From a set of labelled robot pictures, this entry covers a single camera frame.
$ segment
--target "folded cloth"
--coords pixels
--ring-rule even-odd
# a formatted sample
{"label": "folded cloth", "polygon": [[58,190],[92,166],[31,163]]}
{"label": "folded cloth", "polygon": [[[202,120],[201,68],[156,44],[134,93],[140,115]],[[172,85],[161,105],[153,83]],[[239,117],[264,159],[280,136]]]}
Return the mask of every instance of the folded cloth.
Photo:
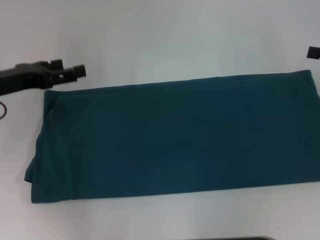
{"label": "folded cloth", "polygon": [[33,203],[320,181],[309,70],[47,91]]}

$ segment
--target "dark green towel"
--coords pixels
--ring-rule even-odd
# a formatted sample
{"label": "dark green towel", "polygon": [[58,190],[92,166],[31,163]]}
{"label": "dark green towel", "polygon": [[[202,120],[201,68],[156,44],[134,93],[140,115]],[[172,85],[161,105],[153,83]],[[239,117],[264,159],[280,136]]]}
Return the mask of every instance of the dark green towel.
{"label": "dark green towel", "polygon": [[320,181],[309,70],[47,91],[33,203]]}

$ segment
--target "black cable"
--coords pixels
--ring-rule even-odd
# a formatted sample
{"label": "black cable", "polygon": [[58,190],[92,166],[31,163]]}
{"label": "black cable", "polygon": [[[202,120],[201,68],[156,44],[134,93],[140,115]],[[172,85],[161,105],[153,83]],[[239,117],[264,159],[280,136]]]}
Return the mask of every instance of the black cable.
{"label": "black cable", "polygon": [[7,107],[6,107],[6,105],[5,105],[2,101],[0,101],[0,105],[1,105],[1,106],[3,107],[3,109],[4,109],[3,115],[0,116],[0,120],[1,120],[1,119],[3,119],[3,118],[7,115]]}

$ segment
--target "white table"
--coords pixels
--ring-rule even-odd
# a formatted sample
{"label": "white table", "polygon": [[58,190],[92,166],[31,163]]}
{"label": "white table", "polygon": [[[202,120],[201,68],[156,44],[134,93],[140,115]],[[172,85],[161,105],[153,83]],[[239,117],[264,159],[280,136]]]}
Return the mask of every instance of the white table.
{"label": "white table", "polygon": [[[87,78],[56,90],[310,69],[317,0],[2,0],[0,69],[63,59]],[[43,92],[0,96],[0,239],[318,240],[320,183],[31,204]]]}

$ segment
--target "teal fabric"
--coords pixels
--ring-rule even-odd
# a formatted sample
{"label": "teal fabric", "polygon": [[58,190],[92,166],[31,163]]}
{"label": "teal fabric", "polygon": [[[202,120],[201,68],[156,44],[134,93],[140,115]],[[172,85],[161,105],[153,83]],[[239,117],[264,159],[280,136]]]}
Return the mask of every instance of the teal fabric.
{"label": "teal fabric", "polygon": [[33,203],[320,181],[309,70],[47,91]]}

